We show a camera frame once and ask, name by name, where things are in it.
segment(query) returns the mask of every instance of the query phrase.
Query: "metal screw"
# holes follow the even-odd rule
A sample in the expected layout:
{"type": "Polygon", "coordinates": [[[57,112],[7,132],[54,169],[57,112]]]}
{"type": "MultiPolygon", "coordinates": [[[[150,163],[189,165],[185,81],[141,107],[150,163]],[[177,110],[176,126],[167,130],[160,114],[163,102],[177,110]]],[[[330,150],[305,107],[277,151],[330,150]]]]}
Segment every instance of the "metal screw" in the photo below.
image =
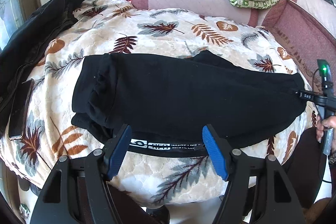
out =
{"type": "Polygon", "coordinates": [[[235,155],[235,156],[240,156],[242,154],[242,152],[241,152],[240,149],[234,149],[234,150],[232,150],[232,154],[235,155]]]}
{"type": "Polygon", "coordinates": [[[67,156],[63,155],[63,156],[60,156],[58,160],[59,160],[60,162],[64,162],[64,161],[67,160],[67,158],[68,158],[67,156]]]}
{"type": "Polygon", "coordinates": [[[95,156],[99,156],[99,155],[101,155],[103,153],[103,150],[101,150],[101,149],[96,149],[96,150],[94,150],[94,152],[93,152],[93,154],[95,155],[95,156]]]}
{"type": "Polygon", "coordinates": [[[274,155],[268,155],[267,158],[268,158],[270,161],[275,161],[275,160],[277,159],[274,155]]]}

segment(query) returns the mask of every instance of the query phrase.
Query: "smartphone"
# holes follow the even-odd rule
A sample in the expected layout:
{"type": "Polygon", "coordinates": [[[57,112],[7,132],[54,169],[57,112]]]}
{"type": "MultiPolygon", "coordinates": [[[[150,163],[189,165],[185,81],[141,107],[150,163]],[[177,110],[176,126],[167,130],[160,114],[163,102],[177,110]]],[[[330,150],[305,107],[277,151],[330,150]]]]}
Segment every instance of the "smartphone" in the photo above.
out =
{"type": "Polygon", "coordinates": [[[22,139],[24,135],[28,105],[33,87],[34,80],[30,79],[19,84],[16,88],[8,127],[8,138],[11,141],[22,139]]]}

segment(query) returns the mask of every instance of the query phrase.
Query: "black jacket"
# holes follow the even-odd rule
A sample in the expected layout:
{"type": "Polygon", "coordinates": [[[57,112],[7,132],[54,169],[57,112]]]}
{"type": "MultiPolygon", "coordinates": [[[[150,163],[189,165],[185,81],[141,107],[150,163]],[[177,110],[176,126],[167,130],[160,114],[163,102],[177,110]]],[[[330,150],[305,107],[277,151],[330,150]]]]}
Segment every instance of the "black jacket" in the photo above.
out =
{"type": "Polygon", "coordinates": [[[77,22],[72,12],[84,0],[50,0],[13,34],[0,53],[0,137],[8,123],[17,85],[43,57],[51,40],[77,22]]]}

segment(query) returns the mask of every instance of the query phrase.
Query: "handheld device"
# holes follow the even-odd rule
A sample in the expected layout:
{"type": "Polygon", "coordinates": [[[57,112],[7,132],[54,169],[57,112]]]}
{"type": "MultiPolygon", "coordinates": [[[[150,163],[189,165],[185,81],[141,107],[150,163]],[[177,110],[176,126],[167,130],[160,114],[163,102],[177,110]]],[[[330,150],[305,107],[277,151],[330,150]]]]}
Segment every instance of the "handheld device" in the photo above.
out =
{"type": "Polygon", "coordinates": [[[26,130],[26,119],[30,95],[34,87],[34,80],[30,79],[18,85],[9,117],[8,138],[18,140],[26,130]]]}
{"type": "MultiPolygon", "coordinates": [[[[317,106],[324,107],[322,119],[334,116],[336,112],[336,97],[334,97],[334,87],[332,82],[331,70],[328,62],[324,59],[318,59],[319,72],[321,76],[322,94],[300,90],[297,92],[300,99],[311,101],[317,106]]],[[[329,156],[331,152],[331,143],[333,140],[334,129],[328,128],[322,138],[322,153],[329,156]]]]}

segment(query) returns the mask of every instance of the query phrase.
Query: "brown leaf pattern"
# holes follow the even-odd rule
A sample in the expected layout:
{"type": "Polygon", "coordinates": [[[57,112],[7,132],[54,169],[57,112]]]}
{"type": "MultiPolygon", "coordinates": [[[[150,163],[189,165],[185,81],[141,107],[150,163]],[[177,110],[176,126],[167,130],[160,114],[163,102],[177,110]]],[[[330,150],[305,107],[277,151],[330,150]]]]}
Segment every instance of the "brown leaf pattern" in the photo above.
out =
{"type": "Polygon", "coordinates": [[[45,60],[48,54],[53,54],[60,51],[65,46],[65,42],[62,39],[55,38],[52,40],[45,50],[44,57],[37,63],[37,67],[45,64],[45,60]]]}
{"type": "Polygon", "coordinates": [[[80,152],[82,152],[84,149],[87,148],[87,145],[75,145],[75,146],[71,147],[70,149],[66,150],[66,148],[65,148],[66,144],[73,143],[74,141],[79,139],[83,134],[82,133],[72,133],[71,135],[69,135],[63,141],[62,136],[69,134],[71,131],[73,131],[77,127],[71,125],[68,128],[66,128],[65,130],[63,130],[62,133],[60,133],[58,127],[56,126],[56,124],[54,123],[54,121],[52,120],[51,117],[50,117],[50,120],[51,120],[52,124],[54,125],[54,127],[56,128],[56,130],[59,134],[58,140],[54,143],[54,145],[51,148],[51,150],[54,154],[57,153],[57,158],[62,156],[64,152],[66,152],[68,155],[73,156],[73,155],[79,154],[80,152]]]}
{"type": "Polygon", "coordinates": [[[196,36],[199,36],[200,34],[202,34],[201,36],[202,40],[206,39],[208,43],[211,41],[213,44],[216,43],[218,46],[224,43],[233,42],[233,40],[223,37],[219,33],[212,30],[206,24],[193,25],[191,30],[194,30],[194,33],[196,33],[196,36]]]}
{"type": "Polygon", "coordinates": [[[69,156],[77,155],[86,148],[87,148],[86,145],[82,145],[82,144],[75,145],[75,146],[71,147],[70,149],[68,149],[68,155],[69,156]]]}
{"type": "Polygon", "coordinates": [[[288,52],[282,48],[282,47],[278,47],[278,53],[280,54],[280,57],[282,60],[287,60],[287,59],[291,59],[292,57],[288,54],[288,52]]]}
{"type": "Polygon", "coordinates": [[[46,166],[51,170],[44,158],[38,152],[38,150],[40,149],[40,135],[40,127],[33,128],[33,130],[31,130],[30,127],[27,128],[25,136],[20,140],[20,143],[24,144],[20,149],[20,151],[22,152],[21,157],[27,154],[29,162],[32,163],[33,166],[35,166],[39,156],[41,160],[46,164],[46,166]]]}
{"type": "Polygon", "coordinates": [[[315,111],[313,110],[311,113],[311,126],[316,127],[316,122],[317,122],[316,114],[315,111]]]}
{"type": "Polygon", "coordinates": [[[236,25],[228,24],[224,21],[218,21],[216,23],[216,25],[217,25],[218,29],[221,30],[221,31],[226,31],[226,32],[238,31],[238,27],[236,25]]]}
{"type": "Polygon", "coordinates": [[[63,144],[69,144],[74,142],[75,140],[77,140],[80,136],[82,136],[83,134],[81,133],[74,133],[71,134],[68,138],[65,139],[65,141],[63,142],[63,144]]]}
{"type": "Polygon", "coordinates": [[[272,136],[268,139],[267,155],[274,155],[274,136],[272,136]]]}
{"type": "Polygon", "coordinates": [[[114,52],[123,52],[123,53],[131,53],[131,51],[129,49],[133,49],[132,45],[136,45],[135,42],[137,42],[137,40],[135,40],[135,38],[137,37],[128,37],[126,35],[124,35],[125,37],[121,37],[118,38],[117,44],[115,45],[113,51],[109,52],[109,53],[114,53],[114,52]]]}
{"type": "Polygon", "coordinates": [[[293,73],[293,70],[291,70],[291,69],[289,69],[289,68],[287,68],[286,66],[285,66],[285,69],[286,69],[286,71],[288,72],[288,74],[292,74],[293,73]]]}
{"type": "Polygon", "coordinates": [[[116,10],[114,10],[112,12],[114,14],[112,16],[110,16],[110,17],[104,18],[104,20],[111,19],[111,18],[114,18],[116,16],[122,16],[124,18],[128,18],[128,17],[138,16],[139,15],[139,14],[133,15],[131,12],[128,11],[130,9],[134,9],[133,5],[126,5],[124,7],[119,7],[118,5],[116,5],[116,6],[118,7],[118,9],[116,9],[116,10]]]}
{"type": "Polygon", "coordinates": [[[204,15],[198,15],[200,18],[202,18],[203,20],[205,20],[205,21],[207,21],[205,18],[206,18],[206,16],[204,16],[204,15]]]}
{"type": "Polygon", "coordinates": [[[296,135],[295,131],[292,131],[288,136],[286,153],[285,153],[285,157],[283,158],[282,165],[288,160],[290,155],[293,153],[293,150],[297,144],[297,141],[298,141],[298,136],[296,135]]]}
{"type": "Polygon", "coordinates": [[[259,62],[253,63],[253,66],[258,68],[262,68],[263,72],[274,72],[274,66],[280,65],[273,65],[271,58],[261,59],[259,62]]]}
{"type": "Polygon", "coordinates": [[[93,7],[91,9],[86,10],[83,14],[80,15],[80,17],[85,18],[93,18],[97,15],[103,15],[102,12],[105,11],[108,8],[107,5],[102,5],[98,7],[93,7]]]}
{"type": "Polygon", "coordinates": [[[178,25],[179,23],[177,21],[165,22],[163,20],[159,20],[155,23],[138,24],[138,28],[143,29],[141,32],[139,32],[139,34],[151,34],[153,37],[163,37],[172,31],[177,31],[184,34],[184,32],[176,29],[178,25]]]}

